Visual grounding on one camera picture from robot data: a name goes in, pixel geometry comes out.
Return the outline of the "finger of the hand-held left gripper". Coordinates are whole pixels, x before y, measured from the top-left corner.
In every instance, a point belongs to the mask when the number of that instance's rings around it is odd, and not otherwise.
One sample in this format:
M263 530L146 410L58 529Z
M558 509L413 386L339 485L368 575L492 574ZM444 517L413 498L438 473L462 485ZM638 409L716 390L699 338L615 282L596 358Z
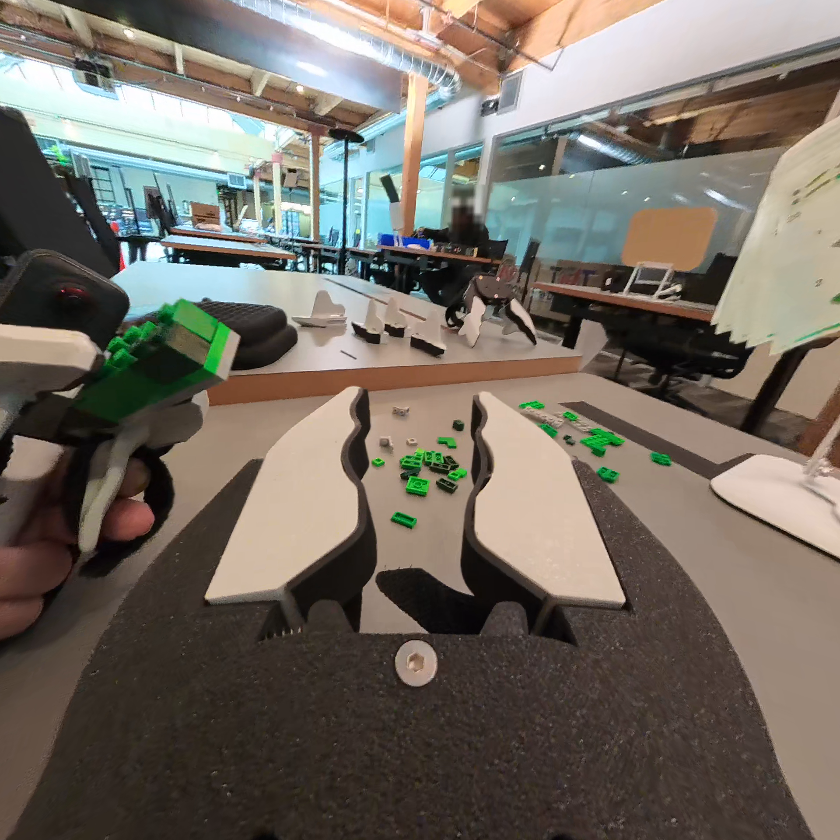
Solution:
M201 430L208 407L208 393L201 390L178 402L167 399L139 410L120 425L119 455L137 457L142 448L164 455Z
M100 350L83 332L1 327L1 393L32 396L78 385L98 363Z

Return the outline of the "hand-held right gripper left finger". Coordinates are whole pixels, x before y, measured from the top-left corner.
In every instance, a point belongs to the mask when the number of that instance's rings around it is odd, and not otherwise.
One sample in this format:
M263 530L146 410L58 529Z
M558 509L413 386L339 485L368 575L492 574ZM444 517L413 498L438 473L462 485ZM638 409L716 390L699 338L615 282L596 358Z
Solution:
M368 392L352 385L290 427L262 460L205 592L209 606L267 603L300 631L333 602L358 633L375 572L375 525L363 477L370 466Z

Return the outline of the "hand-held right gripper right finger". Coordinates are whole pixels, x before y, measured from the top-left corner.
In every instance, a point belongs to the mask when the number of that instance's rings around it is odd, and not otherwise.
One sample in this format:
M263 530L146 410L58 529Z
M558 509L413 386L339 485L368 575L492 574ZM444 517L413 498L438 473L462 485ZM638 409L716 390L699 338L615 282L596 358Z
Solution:
M627 596L566 448L490 392L472 405L473 487L461 573L478 602L520 604L540 634L564 607L621 611Z

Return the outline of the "green zigzag brick assembly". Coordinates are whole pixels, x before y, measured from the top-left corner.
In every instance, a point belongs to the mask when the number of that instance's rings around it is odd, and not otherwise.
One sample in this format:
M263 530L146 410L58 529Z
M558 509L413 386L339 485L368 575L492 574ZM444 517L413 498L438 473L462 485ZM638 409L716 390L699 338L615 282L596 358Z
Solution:
M185 299L115 337L106 360L70 407L104 427L156 406L177 404L225 382L239 335Z

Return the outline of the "pile of green bricks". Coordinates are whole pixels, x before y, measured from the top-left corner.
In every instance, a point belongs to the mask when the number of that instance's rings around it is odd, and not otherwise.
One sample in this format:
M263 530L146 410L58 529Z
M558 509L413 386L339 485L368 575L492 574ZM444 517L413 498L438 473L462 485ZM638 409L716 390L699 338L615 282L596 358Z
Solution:
M528 401L518 405L518 410L526 406L533 406L542 409L546 412L546 405L540 401ZM562 413L573 413L568 410L563 410ZM555 439L560 435L561 430L556 430L551 426L545 424L537 425L544 433ZM452 423L452 429L455 433L462 433L466 427L466 421L462 418L455 418ZM596 457L605 457L607 453L611 453L611 448L617 448L626 442L624 438L614 434L614 432L600 427L593 427L592 431L584 436L582 434L580 442L576 441L570 434L564 434L562 440L565 445L581 447L590 450L591 454ZM435 486L448 494L454 494L459 485L459 482L467 477L468 470L463 467L456 458L452 457L448 451L450 449L457 449L457 440L451 434L437 437L437 446L444 447L441 451L436 449L417 448L416 451L409 453L400 459L400 478L405 482L406 493L412 496L426 497L428 488L434 480ZM667 453L651 451L649 458L652 463L659 466L672 466L675 460ZM430 476L424 476L423 470L426 469ZM601 467L596 471L596 474L606 483L614 484L620 477L620 473L614 469ZM417 518L413 518L407 513L396 511L392 515L392 521L401 523L404 527L413 529L416 526Z

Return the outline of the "wooden office desk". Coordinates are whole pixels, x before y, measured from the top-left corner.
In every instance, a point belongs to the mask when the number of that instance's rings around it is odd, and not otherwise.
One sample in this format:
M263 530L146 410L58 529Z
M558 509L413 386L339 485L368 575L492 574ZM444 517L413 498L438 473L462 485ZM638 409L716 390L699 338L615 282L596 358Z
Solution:
M593 287L535 282L532 291L548 293L564 301L563 313L569 323L563 332L562 346L573 350L578 342L583 321L600 324L604 319L619 318L635 324L639 312L649 317L670 318L691 323L711 324L714 307L683 301L661 301L638 295L619 295Z

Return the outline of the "person's left hand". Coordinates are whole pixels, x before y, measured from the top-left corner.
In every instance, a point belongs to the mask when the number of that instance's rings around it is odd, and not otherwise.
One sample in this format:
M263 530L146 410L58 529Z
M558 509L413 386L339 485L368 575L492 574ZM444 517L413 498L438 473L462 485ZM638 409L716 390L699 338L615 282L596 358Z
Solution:
M62 457L45 480L16 542L1 549L2 641L22 634L38 621L47 594L61 586L72 570L77 536L64 519L62 495L68 459ZM140 499L150 479L148 467L132 458L102 521L103 539L127 542L152 529L154 514Z

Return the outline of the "long white studded beam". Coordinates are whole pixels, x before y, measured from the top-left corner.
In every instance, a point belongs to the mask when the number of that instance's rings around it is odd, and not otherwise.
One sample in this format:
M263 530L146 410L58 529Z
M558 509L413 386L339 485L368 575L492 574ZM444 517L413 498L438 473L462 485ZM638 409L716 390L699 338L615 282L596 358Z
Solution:
M589 422L573 413L549 413L533 406L520 408L519 411L539 424L551 426L556 430L560 430L562 427L571 427L576 432L586 436L593 428Z

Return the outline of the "white booklet stand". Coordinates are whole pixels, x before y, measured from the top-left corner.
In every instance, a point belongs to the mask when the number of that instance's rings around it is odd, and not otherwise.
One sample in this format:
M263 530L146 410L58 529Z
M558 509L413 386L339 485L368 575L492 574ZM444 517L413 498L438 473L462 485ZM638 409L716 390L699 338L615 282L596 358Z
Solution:
M752 455L710 480L722 501L772 528L839 559L839 479L828 455L838 439L835 420L804 464Z

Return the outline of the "black swivel chair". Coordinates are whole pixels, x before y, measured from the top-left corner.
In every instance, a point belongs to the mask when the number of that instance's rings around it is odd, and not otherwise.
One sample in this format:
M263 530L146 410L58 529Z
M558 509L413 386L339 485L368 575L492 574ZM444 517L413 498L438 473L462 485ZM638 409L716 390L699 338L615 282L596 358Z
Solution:
M736 265L735 256L716 254L707 271L680 281L677 302L716 307ZM716 332L709 322L657 315L653 324L628 331L619 343L650 365L647 394L688 407L673 389L674 379L698 382L705 376L730 380L740 374L753 350L735 343L728 332Z

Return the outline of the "ceiling projector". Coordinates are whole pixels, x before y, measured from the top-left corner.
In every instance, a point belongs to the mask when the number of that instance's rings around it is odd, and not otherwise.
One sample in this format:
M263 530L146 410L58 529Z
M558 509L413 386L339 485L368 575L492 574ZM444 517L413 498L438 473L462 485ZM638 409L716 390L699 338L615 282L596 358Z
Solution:
M74 56L71 73L78 87L86 92L109 97L117 95L112 64L105 59Z

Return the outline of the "black floor lamp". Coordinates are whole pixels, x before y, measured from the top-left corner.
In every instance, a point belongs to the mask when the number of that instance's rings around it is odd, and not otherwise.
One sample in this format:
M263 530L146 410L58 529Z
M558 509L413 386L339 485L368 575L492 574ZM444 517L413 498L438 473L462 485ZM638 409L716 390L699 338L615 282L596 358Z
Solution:
M339 250L339 259L337 265L338 276L344 277L346 273L347 258L348 258L348 215L350 203L350 146L360 145L364 142L364 137L351 129L332 128L329 130L329 137L334 141L341 143L343 146L343 179L342 179L342 233L341 244Z

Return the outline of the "tan board stand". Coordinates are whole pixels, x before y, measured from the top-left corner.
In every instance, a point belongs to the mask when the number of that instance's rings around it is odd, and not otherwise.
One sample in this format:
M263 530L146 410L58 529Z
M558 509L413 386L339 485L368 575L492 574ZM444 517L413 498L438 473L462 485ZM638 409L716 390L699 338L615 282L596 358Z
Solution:
M646 270L660 273L657 288L643 296L664 299L681 291L678 272L691 272L705 257L718 212L708 206L647 208L632 216L622 250L622 262L633 271L621 291L623 297L642 280Z

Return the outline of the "instruction booklet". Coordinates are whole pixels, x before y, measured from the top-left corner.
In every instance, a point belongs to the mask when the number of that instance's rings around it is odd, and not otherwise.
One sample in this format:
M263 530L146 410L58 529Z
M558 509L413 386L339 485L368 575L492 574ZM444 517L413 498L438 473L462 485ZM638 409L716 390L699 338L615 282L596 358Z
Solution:
M781 354L839 330L839 119L779 159L711 320Z

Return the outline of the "silver ceiling duct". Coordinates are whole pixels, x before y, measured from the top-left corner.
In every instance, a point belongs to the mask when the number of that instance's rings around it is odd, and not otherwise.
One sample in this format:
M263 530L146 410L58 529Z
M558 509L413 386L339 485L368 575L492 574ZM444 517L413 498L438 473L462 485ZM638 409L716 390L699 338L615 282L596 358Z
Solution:
M425 78L436 87L445 101L454 99L462 88L463 81L456 68L447 62L421 54L419 48L396 45L366 33L361 34L360 41L369 48L373 60L404 74Z

